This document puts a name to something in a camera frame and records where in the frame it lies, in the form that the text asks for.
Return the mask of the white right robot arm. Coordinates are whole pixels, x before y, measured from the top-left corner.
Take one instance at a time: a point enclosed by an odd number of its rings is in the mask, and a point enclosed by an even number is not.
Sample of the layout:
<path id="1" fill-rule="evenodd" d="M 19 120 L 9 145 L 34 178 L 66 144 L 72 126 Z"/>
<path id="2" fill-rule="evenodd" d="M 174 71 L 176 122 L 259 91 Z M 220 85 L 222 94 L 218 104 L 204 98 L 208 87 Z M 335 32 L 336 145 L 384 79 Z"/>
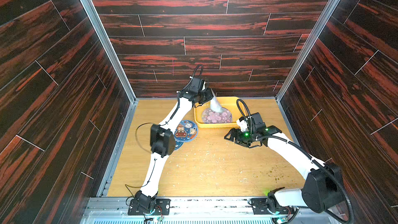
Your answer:
<path id="1" fill-rule="evenodd" d="M 278 188 L 267 194 L 268 211 L 277 214 L 282 207 L 297 206 L 310 208 L 315 213 L 322 213 L 345 200 L 342 171 L 335 164 L 325 162 L 307 153 L 276 126 L 267 126 L 259 113 L 240 117 L 238 128 L 232 128 L 225 140 L 242 147 L 253 148 L 253 142 L 260 142 L 277 152 L 288 161 L 304 178 L 301 189 Z"/>

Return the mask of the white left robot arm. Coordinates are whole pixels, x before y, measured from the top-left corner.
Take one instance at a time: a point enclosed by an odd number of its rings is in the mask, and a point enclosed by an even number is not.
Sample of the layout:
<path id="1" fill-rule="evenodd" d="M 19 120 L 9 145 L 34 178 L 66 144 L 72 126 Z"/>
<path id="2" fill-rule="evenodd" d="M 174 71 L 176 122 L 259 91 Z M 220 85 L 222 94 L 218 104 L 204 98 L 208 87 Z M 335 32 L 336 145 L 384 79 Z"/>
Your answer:
<path id="1" fill-rule="evenodd" d="M 189 83 L 177 92 L 177 103 L 159 124 L 150 129 L 150 164 L 145 180 L 132 201 L 145 214 L 154 211 L 159 182 L 169 156 L 174 152 L 176 141 L 174 133 L 195 104 L 204 104 L 213 99 L 211 89 L 204 79 L 191 77 Z"/>

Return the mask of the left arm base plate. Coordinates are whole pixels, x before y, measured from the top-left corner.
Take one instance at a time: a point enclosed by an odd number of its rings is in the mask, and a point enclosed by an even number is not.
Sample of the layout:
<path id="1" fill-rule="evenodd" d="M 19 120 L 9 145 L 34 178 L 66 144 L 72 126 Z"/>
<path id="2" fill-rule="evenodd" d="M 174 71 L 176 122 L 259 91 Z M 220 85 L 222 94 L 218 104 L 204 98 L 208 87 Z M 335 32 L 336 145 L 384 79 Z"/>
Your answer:
<path id="1" fill-rule="evenodd" d="M 139 203 L 138 200 L 132 199 L 127 214 L 129 216 L 167 216 L 170 213 L 171 199 L 156 198 L 150 202 Z"/>

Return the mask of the pink flower coaster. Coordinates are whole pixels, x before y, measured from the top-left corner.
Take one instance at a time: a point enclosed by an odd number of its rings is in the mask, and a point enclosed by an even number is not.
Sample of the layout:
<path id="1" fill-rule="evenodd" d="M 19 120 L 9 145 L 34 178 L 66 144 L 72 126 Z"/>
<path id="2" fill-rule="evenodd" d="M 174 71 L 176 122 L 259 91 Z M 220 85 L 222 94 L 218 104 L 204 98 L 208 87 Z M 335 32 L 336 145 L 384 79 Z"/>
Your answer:
<path id="1" fill-rule="evenodd" d="M 232 114 L 226 108 L 222 108 L 221 113 L 215 112 L 210 108 L 207 108 L 202 112 L 201 117 L 204 123 L 209 123 L 209 124 L 232 122 Z"/>

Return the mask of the yellow plastic storage tray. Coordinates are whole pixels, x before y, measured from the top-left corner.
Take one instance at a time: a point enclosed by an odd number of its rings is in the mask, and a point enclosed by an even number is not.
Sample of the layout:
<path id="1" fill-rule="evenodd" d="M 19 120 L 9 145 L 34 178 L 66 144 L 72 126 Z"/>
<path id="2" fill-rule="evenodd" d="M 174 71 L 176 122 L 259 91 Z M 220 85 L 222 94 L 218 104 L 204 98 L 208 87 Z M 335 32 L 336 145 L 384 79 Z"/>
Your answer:
<path id="1" fill-rule="evenodd" d="M 217 97 L 217 100 L 221 104 L 223 108 L 229 110 L 232 114 L 232 122 L 231 123 L 217 123 L 217 124 L 209 124 L 204 123 L 202 121 L 202 112 L 210 108 L 210 102 L 205 103 L 202 106 L 196 105 L 194 109 L 194 120 L 197 123 L 199 128 L 237 128 L 237 120 L 242 117 L 240 110 L 237 107 L 236 101 L 238 97 L 235 96 L 225 96 L 225 97 Z"/>

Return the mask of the blue red car coaster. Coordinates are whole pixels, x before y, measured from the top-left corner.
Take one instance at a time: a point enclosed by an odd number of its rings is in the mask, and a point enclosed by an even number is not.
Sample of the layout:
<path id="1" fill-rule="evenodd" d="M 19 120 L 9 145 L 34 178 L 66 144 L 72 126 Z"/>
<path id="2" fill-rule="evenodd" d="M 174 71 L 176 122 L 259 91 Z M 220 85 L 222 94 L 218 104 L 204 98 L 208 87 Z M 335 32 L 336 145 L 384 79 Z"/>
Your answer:
<path id="1" fill-rule="evenodd" d="M 197 138 L 199 128 L 197 124 L 191 120 L 182 120 L 177 126 L 174 133 L 175 140 L 178 142 L 190 142 Z"/>

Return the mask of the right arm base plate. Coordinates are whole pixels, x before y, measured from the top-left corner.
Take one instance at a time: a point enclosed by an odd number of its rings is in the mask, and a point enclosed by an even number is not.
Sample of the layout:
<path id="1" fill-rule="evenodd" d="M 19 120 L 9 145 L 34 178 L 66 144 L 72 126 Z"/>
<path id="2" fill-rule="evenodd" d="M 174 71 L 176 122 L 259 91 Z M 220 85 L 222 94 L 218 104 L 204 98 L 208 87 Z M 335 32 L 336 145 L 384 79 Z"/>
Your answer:
<path id="1" fill-rule="evenodd" d="M 251 198 L 248 200 L 254 215 L 283 215 L 288 216 L 294 213 L 294 208 L 284 207 L 276 204 L 273 200 L 265 198 Z"/>

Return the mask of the green bunny round coaster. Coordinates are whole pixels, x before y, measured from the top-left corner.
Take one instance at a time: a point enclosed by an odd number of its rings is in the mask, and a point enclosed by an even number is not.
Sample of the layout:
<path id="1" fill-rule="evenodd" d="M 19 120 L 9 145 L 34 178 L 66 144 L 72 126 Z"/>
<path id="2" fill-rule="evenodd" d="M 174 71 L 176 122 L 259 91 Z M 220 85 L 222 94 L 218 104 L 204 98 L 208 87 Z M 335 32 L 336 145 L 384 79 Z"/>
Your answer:
<path id="1" fill-rule="evenodd" d="M 213 112 L 222 113 L 223 108 L 222 108 L 221 104 L 219 103 L 219 101 L 217 100 L 216 94 L 214 93 L 214 91 L 212 89 L 210 91 L 212 93 L 212 99 L 210 101 L 210 109 Z"/>

